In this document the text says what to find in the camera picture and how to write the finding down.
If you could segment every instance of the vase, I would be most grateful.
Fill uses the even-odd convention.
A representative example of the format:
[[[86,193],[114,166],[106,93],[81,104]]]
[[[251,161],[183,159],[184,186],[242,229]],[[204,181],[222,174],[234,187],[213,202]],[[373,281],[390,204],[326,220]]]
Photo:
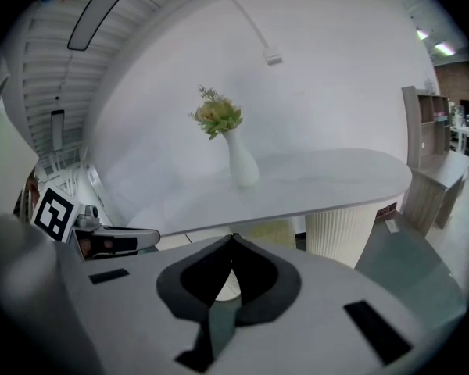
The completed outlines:
[[[229,147],[229,170],[234,183],[240,188],[252,186],[259,180],[259,167],[243,144],[236,129],[223,132]]]

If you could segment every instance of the linear light fixture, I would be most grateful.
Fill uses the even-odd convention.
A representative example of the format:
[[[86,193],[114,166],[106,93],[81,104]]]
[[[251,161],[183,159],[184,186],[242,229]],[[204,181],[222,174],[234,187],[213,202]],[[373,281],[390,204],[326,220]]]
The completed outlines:
[[[427,36],[429,36],[429,35],[426,34],[423,30],[418,30],[418,31],[417,31],[417,35],[419,36],[419,39],[421,39],[422,41],[423,41]]]
[[[52,127],[52,147],[54,152],[57,152],[63,149],[64,110],[58,109],[52,111],[50,122]]]
[[[436,45],[435,46],[441,53],[443,53],[444,55],[454,55],[455,54],[455,50],[453,50],[452,48],[448,47],[447,45],[445,45],[444,43],[440,43],[439,45]]]

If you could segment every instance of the gray floor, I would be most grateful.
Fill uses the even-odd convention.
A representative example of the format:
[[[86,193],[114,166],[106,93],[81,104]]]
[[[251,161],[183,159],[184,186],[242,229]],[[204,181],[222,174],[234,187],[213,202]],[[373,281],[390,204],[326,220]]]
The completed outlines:
[[[469,303],[469,176],[445,229],[431,228],[426,239],[448,266]]]

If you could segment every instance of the white desk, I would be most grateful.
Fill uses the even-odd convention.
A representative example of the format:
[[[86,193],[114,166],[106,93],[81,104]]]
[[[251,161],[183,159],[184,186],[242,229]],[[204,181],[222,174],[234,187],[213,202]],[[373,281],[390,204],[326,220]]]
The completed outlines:
[[[378,207],[373,203],[400,196],[412,178],[400,160],[366,149],[301,152],[257,163],[260,179],[252,187],[234,186],[226,170],[153,202],[128,226],[170,235],[306,215],[308,251],[354,266],[374,223]],[[350,259],[344,254],[351,243],[355,253]],[[333,252],[331,245],[343,252]]]
[[[457,147],[457,152],[464,153],[466,141],[465,138],[469,138],[469,128],[468,127],[450,127],[450,130],[457,132],[459,134],[459,145]]]

